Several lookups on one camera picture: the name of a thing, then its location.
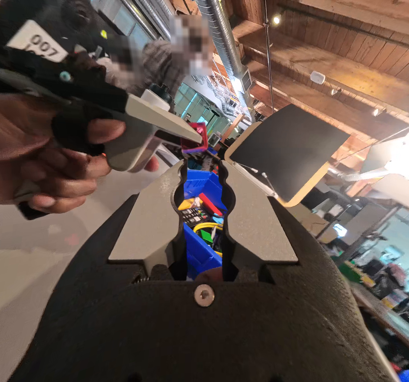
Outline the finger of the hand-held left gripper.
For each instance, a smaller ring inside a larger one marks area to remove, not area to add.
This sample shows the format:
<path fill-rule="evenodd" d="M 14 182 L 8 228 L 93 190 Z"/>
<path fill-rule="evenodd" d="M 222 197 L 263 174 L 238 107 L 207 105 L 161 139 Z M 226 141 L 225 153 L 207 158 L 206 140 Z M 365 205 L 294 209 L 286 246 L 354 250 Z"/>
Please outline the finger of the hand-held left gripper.
<path fill-rule="evenodd" d="M 116 171 L 144 169 L 163 141 L 180 146 L 181 138 L 196 140 L 195 131 L 183 119 L 132 94 L 119 120 L 125 123 L 125 132 L 106 143 L 104 151 Z"/>

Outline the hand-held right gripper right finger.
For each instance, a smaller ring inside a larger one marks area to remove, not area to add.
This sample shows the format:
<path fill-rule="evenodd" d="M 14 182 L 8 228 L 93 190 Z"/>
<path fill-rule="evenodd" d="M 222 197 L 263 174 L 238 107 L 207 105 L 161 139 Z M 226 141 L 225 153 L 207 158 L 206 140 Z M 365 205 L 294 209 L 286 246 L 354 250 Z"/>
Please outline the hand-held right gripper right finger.
<path fill-rule="evenodd" d="M 227 209 L 221 240 L 223 275 L 297 265 L 299 259 L 272 206 L 273 191 L 244 167 L 226 160 L 220 162 L 219 181 Z"/>

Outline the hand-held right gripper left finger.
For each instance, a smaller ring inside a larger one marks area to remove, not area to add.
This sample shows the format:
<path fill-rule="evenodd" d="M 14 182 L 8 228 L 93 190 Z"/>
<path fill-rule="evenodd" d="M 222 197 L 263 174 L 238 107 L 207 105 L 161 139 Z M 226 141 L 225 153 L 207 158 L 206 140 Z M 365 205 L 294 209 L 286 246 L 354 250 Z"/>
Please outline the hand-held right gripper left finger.
<path fill-rule="evenodd" d="M 151 275 L 156 265 L 187 275 L 187 247 L 178 204 L 187 177 L 184 161 L 141 190 L 108 257 L 110 263 L 139 263 Z"/>

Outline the white squeeze bottle black cap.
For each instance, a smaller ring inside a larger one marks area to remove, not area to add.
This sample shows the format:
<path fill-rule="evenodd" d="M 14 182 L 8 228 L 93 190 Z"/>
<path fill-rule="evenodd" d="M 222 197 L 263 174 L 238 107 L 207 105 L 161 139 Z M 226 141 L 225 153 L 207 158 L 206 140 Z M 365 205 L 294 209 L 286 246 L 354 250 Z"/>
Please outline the white squeeze bottle black cap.
<path fill-rule="evenodd" d="M 151 83 L 141 95 L 141 99 L 167 112 L 171 110 L 173 99 L 167 85 Z"/>

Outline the red transparent cube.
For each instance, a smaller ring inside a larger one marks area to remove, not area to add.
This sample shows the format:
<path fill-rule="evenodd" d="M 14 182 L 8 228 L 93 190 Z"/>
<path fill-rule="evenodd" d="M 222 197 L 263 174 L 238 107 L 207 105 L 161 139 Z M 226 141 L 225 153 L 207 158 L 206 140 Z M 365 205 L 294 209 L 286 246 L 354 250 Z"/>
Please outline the red transparent cube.
<path fill-rule="evenodd" d="M 183 154 L 203 153 L 208 149 L 208 135 L 206 122 L 188 122 L 195 131 L 196 140 L 181 138 L 181 152 Z"/>

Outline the blue plastic bin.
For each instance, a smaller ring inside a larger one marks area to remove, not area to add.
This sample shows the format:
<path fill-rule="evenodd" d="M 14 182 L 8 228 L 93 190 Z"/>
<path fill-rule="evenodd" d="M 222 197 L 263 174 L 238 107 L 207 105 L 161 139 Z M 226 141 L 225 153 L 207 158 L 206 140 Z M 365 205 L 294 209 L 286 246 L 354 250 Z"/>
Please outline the blue plastic bin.
<path fill-rule="evenodd" d="M 184 184 L 184 201 L 178 210 L 201 207 L 199 194 L 204 193 L 223 212 L 223 217 L 212 217 L 211 221 L 189 227 L 184 223 L 187 242 L 188 277 L 192 280 L 202 272 L 222 266 L 221 235 L 224 215 L 227 210 L 221 200 L 222 186 L 218 175 L 202 170 L 188 170 Z"/>

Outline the person's left hand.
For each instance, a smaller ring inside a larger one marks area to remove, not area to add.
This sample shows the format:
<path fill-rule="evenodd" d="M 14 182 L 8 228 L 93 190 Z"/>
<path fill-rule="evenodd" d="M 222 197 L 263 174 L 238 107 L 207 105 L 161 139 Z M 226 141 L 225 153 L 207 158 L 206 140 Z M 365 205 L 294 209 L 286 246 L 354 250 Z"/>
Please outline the person's left hand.
<path fill-rule="evenodd" d="M 17 189 L 29 181 L 40 189 L 28 201 L 31 209 L 66 213 L 84 204 L 98 180 L 111 172 L 103 155 L 52 147 L 51 122 L 58 110 L 44 98 L 1 94 L 1 205 L 13 204 Z"/>

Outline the red marker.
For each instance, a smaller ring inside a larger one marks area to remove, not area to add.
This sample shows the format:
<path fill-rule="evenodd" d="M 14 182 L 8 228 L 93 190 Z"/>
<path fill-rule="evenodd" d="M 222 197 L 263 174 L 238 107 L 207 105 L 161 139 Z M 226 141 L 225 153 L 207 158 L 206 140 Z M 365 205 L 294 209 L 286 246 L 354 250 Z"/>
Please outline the red marker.
<path fill-rule="evenodd" d="M 204 193 L 200 193 L 198 197 L 202 201 L 202 206 L 209 212 L 209 214 L 223 217 L 223 212 L 220 211 Z"/>

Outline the studio light panel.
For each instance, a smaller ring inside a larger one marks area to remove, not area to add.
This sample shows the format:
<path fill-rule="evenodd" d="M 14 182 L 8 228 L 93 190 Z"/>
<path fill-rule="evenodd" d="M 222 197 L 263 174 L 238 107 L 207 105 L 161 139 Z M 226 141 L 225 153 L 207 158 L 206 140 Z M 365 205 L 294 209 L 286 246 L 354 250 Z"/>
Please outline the studio light panel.
<path fill-rule="evenodd" d="M 361 173 L 385 169 L 391 174 L 409 178 L 409 135 L 384 141 L 370 148 Z"/>

